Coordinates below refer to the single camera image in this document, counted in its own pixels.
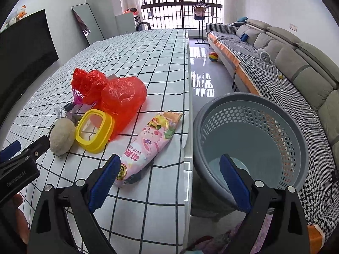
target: clothes rack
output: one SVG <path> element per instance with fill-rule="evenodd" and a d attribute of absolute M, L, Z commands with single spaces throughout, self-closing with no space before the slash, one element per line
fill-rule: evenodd
<path fill-rule="evenodd" d="M 206 5 L 204 4 L 202 1 L 197 3 L 196 5 L 193 6 L 193 9 L 196 8 L 196 7 L 210 7 L 209 5 Z M 205 16 L 203 16 L 204 19 L 201 20 L 201 25 L 200 25 L 200 22 L 199 22 L 199 38 L 194 38 L 197 40 L 196 44 L 201 44 L 201 45 L 209 45 L 209 43 L 205 43 L 205 40 L 203 38 L 203 22 L 205 21 Z"/>

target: television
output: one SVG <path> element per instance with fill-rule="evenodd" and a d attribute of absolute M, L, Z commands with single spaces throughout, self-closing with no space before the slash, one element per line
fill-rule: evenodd
<path fill-rule="evenodd" d="M 27 88 L 58 59 L 45 10 L 0 33 L 0 126 Z"/>

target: gold round logo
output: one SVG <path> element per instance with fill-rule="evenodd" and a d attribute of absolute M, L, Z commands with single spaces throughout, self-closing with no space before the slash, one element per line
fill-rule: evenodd
<path fill-rule="evenodd" d="M 126 176 L 126 174 L 127 174 L 127 167 L 126 167 L 125 164 L 121 164 L 120 165 L 120 172 L 117 176 L 117 180 L 122 181 L 122 179 Z"/>

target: finger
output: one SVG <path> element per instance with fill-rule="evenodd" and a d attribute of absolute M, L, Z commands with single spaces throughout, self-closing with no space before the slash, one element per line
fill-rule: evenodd
<path fill-rule="evenodd" d="M 17 228 L 20 238 L 25 244 L 28 244 L 29 240 L 29 228 L 25 215 L 20 209 L 16 209 L 15 215 L 17 218 Z"/>
<path fill-rule="evenodd" d="M 23 198 L 20 194 L 16 194 L 13 196 L 13 203 L 18 208 L 20 205 L 22 205 Z"/>

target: colorful ball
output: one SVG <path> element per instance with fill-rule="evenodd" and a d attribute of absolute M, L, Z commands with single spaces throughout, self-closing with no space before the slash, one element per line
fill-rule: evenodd
<path fill-rule="evenodd" d="M 219 56 L 215 52 L 211 52 L 208 57 L 212 62 L 216 62 L 219 58 Z"/>

